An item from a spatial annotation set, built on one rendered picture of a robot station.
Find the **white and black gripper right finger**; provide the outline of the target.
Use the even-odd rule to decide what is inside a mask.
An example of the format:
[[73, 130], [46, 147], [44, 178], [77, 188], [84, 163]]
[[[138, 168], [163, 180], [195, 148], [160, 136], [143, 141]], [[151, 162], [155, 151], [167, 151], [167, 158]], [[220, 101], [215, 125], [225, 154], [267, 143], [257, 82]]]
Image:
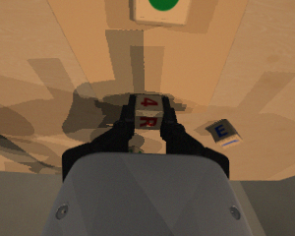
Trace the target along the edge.
[[164, 96], [162, 103], [164, 114], [160, 126], [160, 137], [166, 141], [166, 154], [190, 154], [208, 157], [220, 165], [229, 179], [229, 159], [220, 152], [204, 147], [199, 141], [186, 133], [185, 127], [177, 122], [175, 110], [170, 107], [168, 97]]

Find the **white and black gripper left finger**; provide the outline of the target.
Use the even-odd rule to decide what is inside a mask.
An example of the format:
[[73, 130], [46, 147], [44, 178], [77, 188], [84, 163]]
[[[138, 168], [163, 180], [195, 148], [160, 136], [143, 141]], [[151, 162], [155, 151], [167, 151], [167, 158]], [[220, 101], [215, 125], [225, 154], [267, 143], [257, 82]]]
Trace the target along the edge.
[[[129, 152], [129, 140], [135, 133], [136, 97], [130, 94], [128, 105], [123, 105], [120, 119], [114, 122], [112, 129], [98, 136], [91, 143], [72, 147], [62, 154], [63, 182], [80, 157], [96, 152]], [[127, 112], [127, 113], [126, 113]]]

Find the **tan flat mat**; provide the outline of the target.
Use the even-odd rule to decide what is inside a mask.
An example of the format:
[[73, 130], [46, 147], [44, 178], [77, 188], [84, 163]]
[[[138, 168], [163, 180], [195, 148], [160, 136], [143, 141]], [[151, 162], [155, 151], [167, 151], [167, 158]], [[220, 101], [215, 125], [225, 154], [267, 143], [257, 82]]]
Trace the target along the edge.
[[248, 0], [192, 0], [182, 28], [138, 24], [134, 0], [48, 0], [108, 119], [130, 94], [204, 113]]

